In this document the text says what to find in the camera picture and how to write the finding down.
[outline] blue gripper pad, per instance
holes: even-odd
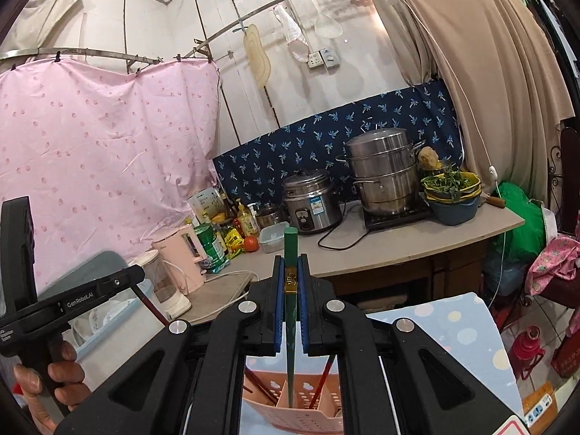
[[[274,349],[276,353],[280,352],[282,346],[282,321],[284,316],[284,259],[280,258],[278,270],[278,288],[276,294],[276,314],[274,315],[274,328],[277,330],[274,336]]]
[[[302,348],[308,353],[308,306],[306,304],[306,288],[304,283],[304,263],[298,257],[298,308],[300,310],[300,331],[302,334]]]

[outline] tomato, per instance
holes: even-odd
[[[246,250],[246,252],[255,252],[259,248],[260,244],[258,244],[258,241],[255,237],[252,237],[250,235],[249,237],[246,237],[244,239],[244,249]]]

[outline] red and white sticker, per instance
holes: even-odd
[[[513,415],[493,435],[530,435],[530,432],[520,418]]]

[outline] green canister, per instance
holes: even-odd
[[[230,263],[226,256],[227,249],[223,246],[223,242],[218,238],[211,224],[201,224],[194,230],[201,245],[204,246],[205,253],[208,254],[208,259],[199,262],[199,265],[210,273],[218,273]]]

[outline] pink patterned cloth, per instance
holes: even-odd
[[[0,196],[30,196],[37,288],[103,250],[131,259],[191,213],[209,186],[216,66],[137,75],[63,58],[0,76]]]
[[[579,257],[580,242],[566,235],[552,239],[528,270],[526,292],[532,296],[540,294],[552,278],[572,281],[576,278],[575,261]],[[572,336],[579,329],[580,308],[577,308],[570,318],[566,334]]]

